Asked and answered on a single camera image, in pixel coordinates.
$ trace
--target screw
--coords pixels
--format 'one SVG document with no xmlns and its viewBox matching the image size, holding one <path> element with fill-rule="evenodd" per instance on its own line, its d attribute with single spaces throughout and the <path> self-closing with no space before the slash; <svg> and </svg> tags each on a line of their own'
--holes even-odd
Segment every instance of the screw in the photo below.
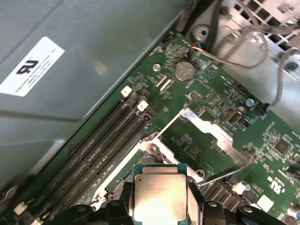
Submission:
<svg viewBox="0 0 300 225">
<path fill-rule="evenodd" d="M 285 70 L 288 70 L 288 71 L 295 71 L 297 68 L 298 68 L 298 64 L 295 63 L 295 62 L 288 62 L 286 63 L 285 65 Z"/>
<path fill-rule="evenodd" d="M 245 212 L 248 212 L 248 213 L 253 212 L 252 209 L 250 209 L 250 208 L 248 208 L 248 207 L 244 207 L 243 210 L 244 210 Z"/>
<path fill-rule="evenodd" d="M 156 63 L 156 64 L 153 65 L 152 69 L 155 72 L 159 72 L 161 70 L 161 65 Z"/>
<path fill-rule="evenodd" d="M 149 146 L 149 153 L 150 154 L 152 154 L 152 155 L 156 154 L 157 150 L 158 150 L 158 147 L 156 145 L 152 144 L 152 145 Z"/>
<path fill-rule="evenodd" d="M 215 202 L 209 202 L 208 205 L 211 206 L 211 207 L 216 207 L 217 206 L 217 204 Z"/>
</svg>

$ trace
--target metal bracket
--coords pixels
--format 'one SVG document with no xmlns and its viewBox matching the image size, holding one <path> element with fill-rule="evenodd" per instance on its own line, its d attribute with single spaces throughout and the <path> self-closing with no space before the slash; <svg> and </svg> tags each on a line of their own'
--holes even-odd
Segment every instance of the metal bracket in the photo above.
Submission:
<svg viewBox="0 0 300 225">
<path fill-rule="evenodd" d="M 200 131 L 203 133 L 210 133 L 217 139 L 217 146 L 223 150 L 229 157 L 231 157 L 235 163 L 235 166 L 221 172 L 219 174 L 215 174 L 211 177 L 206 178 L 198 182 L 198 186 L 203 186 L 208 183 L 214 182 L 226 176 L 232 175 L 241 169 L 248 166 L 247 159 L 240 154 L 234 147 L 233 147 L 233 139 L 230 137 L 221 127 L 217 124 L 213 124 L 209 121 L 204 121 L 200 119 L 192 110 L 189 108 L 182 109 L 160 132 L 159 134 L 152 140 L 154 144 L 156 144 L 160 149 L 166 149 L 167 147 L 161 143 L 160 136 L 180 117 L 184 117 L 191 121 Z"/>
</svg>

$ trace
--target cable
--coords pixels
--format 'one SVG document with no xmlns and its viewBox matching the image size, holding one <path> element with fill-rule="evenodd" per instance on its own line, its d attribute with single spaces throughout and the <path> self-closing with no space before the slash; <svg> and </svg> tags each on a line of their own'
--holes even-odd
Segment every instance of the cable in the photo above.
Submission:
<svg viewBox="0 0 300 225">
<path fill-rule="evenodd" d="M 276 106 L 281 100 L 282 92 L 283 92 L 284 66 L 285 66 L 287 59 L 291 55 L 294 55 L 294 54 L 300 55 L 300 50 L 295 49 L 295 48 L 289 49 L 280 57 L 279 66 L 278 66 L 278 70 L 277 70 L 277 92 L 276 92 L 275 100 L 273 103 L 270 104 L 270 106 Z"/>
<path fill-rule="evenodd" d="M 203 49 L 208 53 L 212 52 L 212 49 L 215 46 L 217 40 L 222 2 L 223 0 L 217 0 L 216 2 L 214 12 L 212 14 L 211 21 L 210 21 L 210 29 L 206 37 L 206 41 L 203 44 Z"/>
<path fill-rule="evenodd" d="M 198 17 L 206 10 L 215 0 L 199 0 L 195 10 L 192 12 L 184 30 L 182 31 L 182 35 L 186 36 L 190 28 L 193 26 L 194 22 L 198 19 Z"/>
<path fill-rule="evenodd" d="M 293 25 L 289 25 L 287 27 L 285 26 L 269 26 L 269 25 L 260 25 L 261 26 L 261 31 L 263 33 L 269 33 L 269 34 L 279 34 L 279 35 L 287 35 L 290 34 L 292 32 L 294 32 L 294 34 L 298 34 L 300 32 L 300 27 L 296 24 Z M 247 32 L 252 32 L 255 31 L 255 28 L 253 26 L 247 26 L 244 27 L 240 30 L 237 30 L 238 32 L 240 32 L 241 34 L 243 33 L 247 33 Z M 225 36 L 213 49 L 213 51 L 211 52 L 213 55 L 218 55 L 219 52 L 221 51 L 222 47 L 225 45 L 226 42 L 230 41 L 231 38 L 235 38 L 235 36 L 230 33 L 229 35 Z"/>
<path fill-rule="evenodd" d="M 214 59 L 215 61 L 221 62 L 223 64 L 227 64 L 229 66 L 251 70 L 251 69 L 255 69 L 255 68 L 259 67 L 268 58 L 268 43 L 267 43 L 267 40 L 266 40 L 264 34 L 261 32 L 261 27 L 258 24 L 256 18 L 252 14 L 252 12 L 248 9 L 248 7 L 241 0 L 237 0 L 237 2 L 244 9 L 244 11 L 249 15 L 249 17 L 251 18 L 251 20 L 253 22 L 253 25 L 254 25 L 256 31 L 258 32 L 259 36 L 262 38 L 263 57 L 261 58 L 261 60 L 253 66 L 245 66 L 245 65 L 242 65 L 242 64 L 239 64 L 239 63 L 229 62 L 229 61 L 223 60 L 223 59 L 219 58 L 218 56 L 212 55 L 212 54 L 210 54 L 210 53 L 208 53 L 208 52 L 206 52 L 202 49 L 196 48 L 196 47 L 193 47 L 193 49 L 196 49 L 196 50 L 202 52 L 203 55 L 206 55 L 207 57 L 210 57 L 210 58 Z"/>
</svg>

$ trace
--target capacitor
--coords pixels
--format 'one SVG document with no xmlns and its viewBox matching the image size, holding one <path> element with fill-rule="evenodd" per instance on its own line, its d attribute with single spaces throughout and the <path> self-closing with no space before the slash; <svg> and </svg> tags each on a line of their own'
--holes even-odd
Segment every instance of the capacitor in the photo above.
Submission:
<svg viewBox="0 0 300 225">
<path fill-rule="evenodd" d="M 155 63 L 152 67 L 153 71 L 159 72 L 161 70 L 161 65 L 158 63 Z"/>
<path fill-rule="evenodd" d="M 290 207 L 287 209 L 287 215 L 300 220 L 300 210 L 297 207 Z"/>
<path fill-rule="evenodd" d="M 253 99 L 248 98 L 248 99 L 246 100 L 246 106 L 252 107 L 252 106 L 254 106 L 254 104 L 255 104 L 255 102 L 254 102 Z"/>
</svg>

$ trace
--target ventilation grille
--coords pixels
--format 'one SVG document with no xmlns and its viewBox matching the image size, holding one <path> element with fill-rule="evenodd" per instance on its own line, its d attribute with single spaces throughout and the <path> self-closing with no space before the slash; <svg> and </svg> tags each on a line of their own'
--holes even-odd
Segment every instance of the ventilation grille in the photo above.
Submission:
<svg viewBox="0 0 300 225">
<path fill-rule="evenodd" d="M 287 26 L 286 23 L 281 23 L 263 8 L 263 3 L 265 1 L 266 0 L 244 0 L 245 4 L 255 14 L 259 24 L 268 24 L 270 26 Z M 241 16 L 243 16 L 246 20 L 253 24 L 247 13 L 241 8 L 240 5 L 236 4 L 234 8 L 238 10 Z M 289 3 L 282 3 L 277 7 L 277 10 L 279 10 L 282 14 L 285 14 L 294 10 L 294 7 L 292 7 Z M 292 37 L 295 36 L 295 34 L 291 33 L 286 36 L 266 34 L 266 36 L 276 45 L 278 45 L 282 50 L 286 51 L 291 48 L 288 45 L 288 42 Z"/>
</svg>

